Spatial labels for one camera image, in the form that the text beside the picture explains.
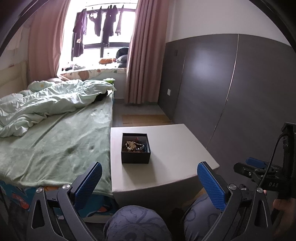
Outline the person's right hand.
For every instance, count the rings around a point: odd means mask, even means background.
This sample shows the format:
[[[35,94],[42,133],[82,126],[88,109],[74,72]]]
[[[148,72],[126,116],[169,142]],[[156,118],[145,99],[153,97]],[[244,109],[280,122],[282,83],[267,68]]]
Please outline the person's right hand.
[[[274,199],[273,209],[281,213],[273,231],[273,240],[295,240],[295,198]]]

